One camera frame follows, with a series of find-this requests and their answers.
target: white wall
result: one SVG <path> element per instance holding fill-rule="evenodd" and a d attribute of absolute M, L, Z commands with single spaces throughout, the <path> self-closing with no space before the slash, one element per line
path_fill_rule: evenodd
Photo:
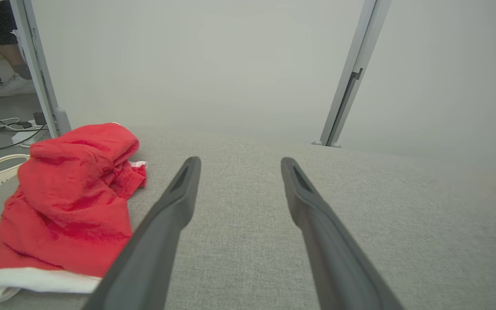
<path fill-rule="evenodd" d="M 33 0 L 59 106 L 105 121 L 318 140 L 363 0 Z"/>
<path fill-rule="evenodd" d="M 496 1 L 392 1 L 339 142 L 496 170 Z"/>

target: person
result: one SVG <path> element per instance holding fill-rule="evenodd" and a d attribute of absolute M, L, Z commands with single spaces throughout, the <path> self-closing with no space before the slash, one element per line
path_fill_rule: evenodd
<path fill-rule="evenodd" d="M 17 29 L 16 22 L 10 1 L 0 1 L 0 54 L 15 72 L 8 81 L 0 83 L 0 97 L 36 92 L 30 69 L 22 58 L 18 41 L 12 33 L 15 29 Z"/>

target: basket handle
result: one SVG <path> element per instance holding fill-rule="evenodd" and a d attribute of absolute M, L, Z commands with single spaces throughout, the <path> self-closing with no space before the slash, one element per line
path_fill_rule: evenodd
<path fill-rule="evenodd" d="M 25 158 L 26 160 L 28 160 L 30 158 L 30 155 L 28 154 L 12 154 L 12 155 L 7 155 L 7 156 L 3 156 L 0 158 L 0 163 L 4 162 L 4 161 L 7 161 L 9 159 L 14 159 L 14 158 Z M 5 170 L 2 170 L 0 171 L 0 173 L 4 173 L 6 171 L 9 171 L 9 170 L 12 170 L 12 169 L 15 169 L 16 167 L 22 165 L 22 163 L 18 164 L 18 165 L 15 165 L 15 166 L 12 166 L 12 167 L 9 167 Z"/>

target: black cable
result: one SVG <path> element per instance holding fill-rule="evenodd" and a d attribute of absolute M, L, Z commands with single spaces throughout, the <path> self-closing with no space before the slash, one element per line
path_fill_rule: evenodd
<path fill-rule="evenodd" d="M 26 139 L 24 139 L 24 140 L 20 141 L 19 143 L 14 143 L 13 145 L 5 146 L 5 147 L 0 147 L 0 149 L 9 149 L 9 148 L 11 148 L 11 147 L 14 147 L 14 146 L 19 145 L 20 143 L 24 143 L 24 142 L 28 141 L 29 139 L 31 139 L 31 138 L 33 138 L 35 135 L 37 135 L 40 131 L 42 131 L 42 130 L 43 130 L 43 127 L 44 127 L 44 126 L 41 126 L 41 127 L 40 127 L 40 128 L 39 128 L 39 129 L 38 129 L 38 130 L 37 130 L 37 131 L 33 134 L 33 135 L 31 135 L 31 136 L 29 136 L 28 138 L 26 138 Z"/>

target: person's leg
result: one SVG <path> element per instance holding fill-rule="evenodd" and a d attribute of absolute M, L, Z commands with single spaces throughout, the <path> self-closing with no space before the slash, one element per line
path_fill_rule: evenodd
<path fill-rule="evenodd" d="M 11 32 L 16 29 L 10 2 L 0 1 L 0 54 L 12 66 L 14 72 L 24 79 L 32 79 L 28 65 L 24 62 L 16 36 Z"/>

